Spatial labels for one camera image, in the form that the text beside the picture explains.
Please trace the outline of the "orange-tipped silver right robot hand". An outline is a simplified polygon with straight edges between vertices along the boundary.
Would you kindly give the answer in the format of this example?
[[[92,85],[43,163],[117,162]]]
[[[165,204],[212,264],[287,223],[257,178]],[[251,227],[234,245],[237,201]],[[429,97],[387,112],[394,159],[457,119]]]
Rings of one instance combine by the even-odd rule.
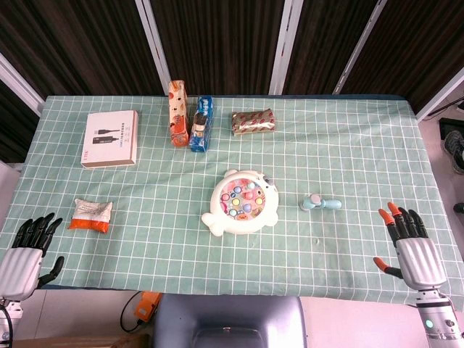
[[[439,289],[447,282],[442,261],[420,215],[405,210],[394,203],[388,210],[379,209],[395,248],[399,266],[387,265],[380,257],[374,257],[377,268],[385,274],[402,279],[416,291]]]

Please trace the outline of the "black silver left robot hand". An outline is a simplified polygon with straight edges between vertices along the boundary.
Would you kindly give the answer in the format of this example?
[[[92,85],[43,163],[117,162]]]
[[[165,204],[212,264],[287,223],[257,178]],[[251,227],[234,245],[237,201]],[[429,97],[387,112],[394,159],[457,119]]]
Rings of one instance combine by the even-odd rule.
[[[42,262],[62,223],[54,213],[35,220],[26,220],[17,231],[12,246],[1,261],[1,299],[21,302],[30,297],[36,289],[57,278],[65,258],[60,256],[51,271],[41,275]]]

